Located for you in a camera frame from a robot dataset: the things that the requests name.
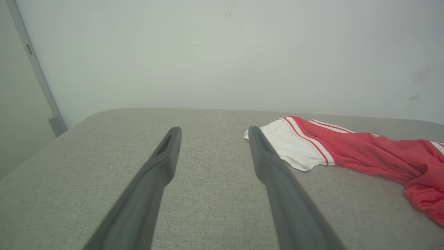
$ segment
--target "red fabric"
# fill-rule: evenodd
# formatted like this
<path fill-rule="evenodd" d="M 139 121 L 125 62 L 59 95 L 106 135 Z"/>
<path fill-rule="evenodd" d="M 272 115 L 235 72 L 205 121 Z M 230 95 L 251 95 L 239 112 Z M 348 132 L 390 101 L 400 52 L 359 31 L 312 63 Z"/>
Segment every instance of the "red fabric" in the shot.
<path fill-rule="evenodd" d="M 444 155 L 430 141 L 339 133 L 291 117 L 306 136 L 327 149 L 336 165 L 399 182 L 415 208 L 444 226 Z"/>

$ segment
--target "white fabric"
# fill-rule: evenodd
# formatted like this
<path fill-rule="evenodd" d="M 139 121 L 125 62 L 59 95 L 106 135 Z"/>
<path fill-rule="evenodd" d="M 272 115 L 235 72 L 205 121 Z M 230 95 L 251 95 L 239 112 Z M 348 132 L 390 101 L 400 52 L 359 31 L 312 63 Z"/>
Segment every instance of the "white fabric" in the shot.
<path fill-rule="evenodd" d="M 284 119 L 274 121 L 260 129 L 273 145 L 279 157 L 288 162 L 290 166 L 301 171 L 308 171 L 314 166 L 326 165 L 323 156 L 313 145 L 306 138 L 298 136 Z M 244 138 L 248 140 L 248 130 L 245 132 Z"/>

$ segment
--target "white stripe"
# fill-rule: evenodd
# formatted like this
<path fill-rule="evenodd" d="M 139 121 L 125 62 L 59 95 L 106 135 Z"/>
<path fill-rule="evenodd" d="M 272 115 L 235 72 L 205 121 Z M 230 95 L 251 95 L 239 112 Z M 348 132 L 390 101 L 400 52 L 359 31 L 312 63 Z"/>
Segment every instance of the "white stripe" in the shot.
<path fill-rule="evenodd" d="M 444 154 L 444 147 L 441 146 L 439 143 L 431 141 L 431 143 L 442 153 Z"/>
<path fill-rule="evenodd" d="M 334 159 L 333 159 L 333 157 L 332 157 L 331 154 L 330 154 L 330 153 L 324 148 L 324 146 L 323 146 L 320 142 L 318 142 L 318 141 L 316 141 L 315 139 L 312 139 L 312 138 L 310 138 L 310 137 L 304 135 L 304 133 L 303 133 L 302 130 L 299 128 L 299 126 L 297 125 L 296 121 L 295 121 L 293 118 L 291 118 L 291 117 L 287 117 L 287 120 L 291 123 L 291 125 L 293 125 L 294 129 L 295 129 L 295 130 L 301 135 L 301 137 L 303 137 L 304 139 L 306 139 L 306 140 L 312 142 L 314 145 L 316 145 L 316 146 L 321 150 L 321 152 L 325 155 L 325 158 L 327 158 L 327 160 L 329 161 L 329 164 L 328 164 L 328 165 L 334 165 Z M 320 156 L 321 159 L 324 161 L 324 157 L 322 156 L 322 154 L 320 154 L 319 156 Z"/>
<path fill-rule="evenodd" d="M 330 125 L 330 126 L 333 126 L 333 127 L 335 127 L 335 128 L 338 128 L 338 129 L 344 129 L 345 131 L 347 131 L 347 132 L 349 132 L 349 133 L 354 133 L 353 131 L 348 130 L 348 129 L 343 128 L 343 127 L 340 127 L 340 126 L 338 126 L 338 125 L 334 125 L 334 124 L 330 124 L 330 123 L 326 123 L 326 122 L 321 122 L 321 121 L 317 121 L 317 120 L 312 120 L 312 121 L 319 122 L 320 124 L 324 124 L 324 125 Z"/>
<path fill-rule="evenodd" d="M 309 122 L 311 122 L 311 123 L 313 123 L 315 125 L 318 125 L 320 127 L 323 127 L 323 128 L 326 128 L 326 129 L 330 129 L 330 130 L 335 131 L 335 132 L 339 132 L 339 133 L 343 133 L 343 134 L 348 134 L 349 133 L 349 132 L 344 131 L 344 130 L 340 130 L 340 129 L 336 129 L 336 128 L 332 128 L 332 127 L 329 127 L 329 126 L 322 125 L 321 123 L 318 123 L 316 121 L 309 121 Z"/>

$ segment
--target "white backdrop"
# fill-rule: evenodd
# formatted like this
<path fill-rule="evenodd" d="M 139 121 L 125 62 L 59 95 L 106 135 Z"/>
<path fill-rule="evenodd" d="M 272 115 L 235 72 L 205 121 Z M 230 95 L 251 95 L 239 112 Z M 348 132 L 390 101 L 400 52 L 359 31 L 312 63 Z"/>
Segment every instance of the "white backdrop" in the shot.
<path fill-rule="evenodd" d="M 444 124 L 441 0 L 16 0 L 68 127 L 123 107 Z"/>

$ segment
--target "gray fabric surface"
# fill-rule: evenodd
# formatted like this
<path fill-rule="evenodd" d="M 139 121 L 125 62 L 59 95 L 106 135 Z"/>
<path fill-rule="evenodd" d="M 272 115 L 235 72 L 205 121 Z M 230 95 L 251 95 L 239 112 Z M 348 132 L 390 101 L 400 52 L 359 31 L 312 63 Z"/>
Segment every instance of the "gray fabric surface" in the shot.
<path fill-rule="evenodd" d="M 290 113 L 117 109 L 95 114 L 0 181 L 0 249 L 81 249 L 170 127 L 182 128 L 154 249 L 276 249 L 264 185 L 256 178 L 249 125 Z M 444 141 L 430 122 L 293 114 L 391 139 Z M 440 249 L 444 231 L 417 212 L 404 188 L 341 167 L 293 169 L 349 249 Z"/>

